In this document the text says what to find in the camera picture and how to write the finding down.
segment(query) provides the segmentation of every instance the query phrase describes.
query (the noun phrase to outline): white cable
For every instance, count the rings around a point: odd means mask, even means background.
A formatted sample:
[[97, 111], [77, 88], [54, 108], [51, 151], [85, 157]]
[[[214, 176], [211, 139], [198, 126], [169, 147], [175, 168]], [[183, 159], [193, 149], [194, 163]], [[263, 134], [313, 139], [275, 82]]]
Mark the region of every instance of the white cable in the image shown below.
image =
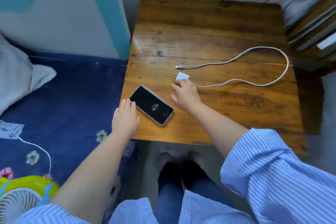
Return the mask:
[[33, 144], [33, 143], [30, 143], [30, 142], [24, 141], [21, 137], [19, 137], [19, 135], [18, 135], [13, 129], [11, 129], [11, 127], [9, 126], [9, 124], [8, 124], [7, 122], [4, 122], [3, 120], [0, 120], [0, 121], [1, 121], [2, 123], [6, 124], [6, 126], [11, 130], [11, 132], [12, 132], [14, 135], [17, 136], [17, 138], [18, 138], [20, 141], [22, 141], [22, 142], [24, 142], [24, 143], [27, 143], [27, 144], [31, 144], [31, 145], [33, 145], [33, 146], [36, 146], [36, 147], [40, 148], [42, 151], [44, 151], [44, 152], [48, 155], [48, 158], [49, 158], [49, 175], [50, 175], [50, 172], [51, 172], [51, 157], [50, 157], [49, 153], [48, 153], [45, 149], [43, 149], [42, 147], [38, 146], [37, 144]]
[[176, 69], [180, 69], [180, 68], [186, 68], [186, 67], [203, 67], [203, 66], [207, 66], [207, 65], [223, 65], [223, 64], [227, 64], [227, 63], [230, 63], [232, 61], [235, 61], [236, 59], [240, 58], [241, 56], [243, 56], [246, 52], [249, 52], [250, 50], [253, 50], [253, 49], [260, 49], [260, 48], [268, 48], [268, 49], [274, 49], [274, 50], [277, 50], [279, 52], [281, 52], [282, 55], [284, 55], [284, 57], [286, 58], [287, 60], [287, 66], [286, 66], [286, 69], [284, 70], [284, 72], [282, 73], [282, 75], [280, 75], [280, 77], [278, 79], [276, 79], [275, 81], [273, 82], [270, 82], [270, 83], [267, 83], [267, 84], [254, 84], [252, 82], [248, 82], [248, 81], [245, 81], [245, 80], [241, 80], [241, 79], [231, 79], [227, 82], [224, 82], [222, 84], [215, 84], [215, 85], [209, 85], [209, 86], [199, 86], [195, 83], [193, 83], [195, 86], [197, 87], [200, 87], [200, 88], [208, 88], [208, 87], [214, 87], [214, 86], [221, 86], [221, 85], [224, 85], [224, 84], [227, 84], [229, 82], [232, 82], [232, 81], [241, 81], [241, 82], [246, 82], [248, 84], [251, 84], [251, 85], [254, 85], [254, 86], [259, 86], [259, 87], [262, 87], [262, 86], [268, 86], [268, 85], [271, 85], [277, 81], [279, 81], [284, 75], [285, 73], [287, 72], [288, 70], [288, 67], [289, 67], [289, 60], [288, 60], [288, 57], [287, 55], [280, 49], [278, 48], [275, 48], [275, 47], [268, 47], [268, 46], [257, 46], [257, 47], [252, 47], [252, 48], [249, 48], [247, 49], [245, 52], [242, 52], [241, 54], [239, 54], [237, 57], [235, 57], [234, 59], [232, 60], [229, 60], [229, 61], [226, 61], [226, 62], [222, 62], [222, 63], [207, 63], [207, 64], [203, 64], [203, 65], [194, 65], [194, 66], [176, 66], [175, 68]]

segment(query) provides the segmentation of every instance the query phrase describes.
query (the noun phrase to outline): striped shirt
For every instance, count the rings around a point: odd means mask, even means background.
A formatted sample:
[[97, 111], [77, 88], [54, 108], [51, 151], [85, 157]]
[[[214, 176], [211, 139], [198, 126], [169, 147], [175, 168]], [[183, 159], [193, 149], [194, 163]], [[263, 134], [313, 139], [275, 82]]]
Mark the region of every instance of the striped shirt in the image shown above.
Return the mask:
[[[221, 181], [246, 198], [259, 223], [336, 223], [336, 176], [301, 162], [271, 129], [251, 129], [233, 147]], [[57, 205], [24, 213], [15, 224], [88, 223]], [[110, 224], [157, 223], [148, 198], [126, 200]], [[180, 224], [255, 223], [244, 212], [186, 190]]]

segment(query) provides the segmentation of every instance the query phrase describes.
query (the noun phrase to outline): flower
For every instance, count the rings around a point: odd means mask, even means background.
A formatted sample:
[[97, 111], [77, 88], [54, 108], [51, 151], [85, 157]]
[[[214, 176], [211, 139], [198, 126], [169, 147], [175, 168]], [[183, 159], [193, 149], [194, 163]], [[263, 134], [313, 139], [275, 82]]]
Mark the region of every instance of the flower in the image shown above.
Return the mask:
[[101, 130], [97, 133], [97, 142], [101, 143], [107, 137], [105, 130]]
[[48, 180], [52, 180], [53, 179], [53, 177], [51, 175], [49, 175], [49, 174], [45, 174], [43, 176], [43, 178], [48, 179]]
[[4, 169], [0, 170], [0, 177], [5, 177], [11, 180], [14, 177], [14, 171], [10, 167], [5, 167]]
[[37, 161], [40, 158], [40, 154], [38, 154], [36, 151], [31, 151], [27, 154], [27, 160], [26, 163], [29, 165], [34, 165], [37, 163]]

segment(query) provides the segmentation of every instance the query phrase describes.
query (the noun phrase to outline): person's left hand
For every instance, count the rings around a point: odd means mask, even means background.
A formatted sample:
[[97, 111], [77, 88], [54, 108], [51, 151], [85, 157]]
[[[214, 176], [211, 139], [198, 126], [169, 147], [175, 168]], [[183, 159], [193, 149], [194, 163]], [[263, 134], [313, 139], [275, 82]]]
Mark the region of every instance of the person's left hand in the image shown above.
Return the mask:
[[135, 136], [139, 129], [140, 117], [137, 116], [135, 102], [123, 99], [120, 107], [114, 111], [112, 120], [112, 132], [121, 133], [128, 139]]

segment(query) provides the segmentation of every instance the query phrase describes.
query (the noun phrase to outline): dark blue jeans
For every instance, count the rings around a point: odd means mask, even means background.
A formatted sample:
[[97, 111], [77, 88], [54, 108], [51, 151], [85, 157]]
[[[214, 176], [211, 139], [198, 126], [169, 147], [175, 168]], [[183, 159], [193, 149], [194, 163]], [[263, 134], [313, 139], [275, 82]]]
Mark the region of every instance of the dark blue jeans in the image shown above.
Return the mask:
[[175, 163], [168, 162], [162, 169], [157, 180], [159, 194], [155, 217], [159, 224], [179, 222], [183, 189], [181, 177], [187, 190], [203, 197], [233, 206], [231, 199], [208, 177], [195, 162], [188, 160], [181, 166], [181, 175]]

